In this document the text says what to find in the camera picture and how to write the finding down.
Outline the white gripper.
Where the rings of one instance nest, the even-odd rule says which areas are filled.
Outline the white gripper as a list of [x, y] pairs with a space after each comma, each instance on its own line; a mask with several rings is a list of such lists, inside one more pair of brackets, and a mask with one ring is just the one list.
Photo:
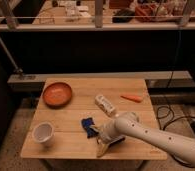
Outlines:
[[110, 121], [110, 122], [105, 123], [99, 127], [99, 138], [105, 144], [100, 143], [97, 146], [96, 156], [102, 157], [109, 148], [108, 144], [111, 144], [117, 140], [122, 139], [123, 135], [121, 135], [116, 130], [115, 123], [113, 121]]

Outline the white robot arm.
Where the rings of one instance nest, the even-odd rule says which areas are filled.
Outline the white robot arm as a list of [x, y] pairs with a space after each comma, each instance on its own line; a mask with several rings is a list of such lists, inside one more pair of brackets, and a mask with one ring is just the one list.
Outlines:
[[134, 112], [124, 112], [117, 115], [107, 123], [102, 124], [98, 131], [104, 144], [113, 142], [119, 136], [129, 136], [149, 143], [195, 166], [194, 138], [141, 124]]

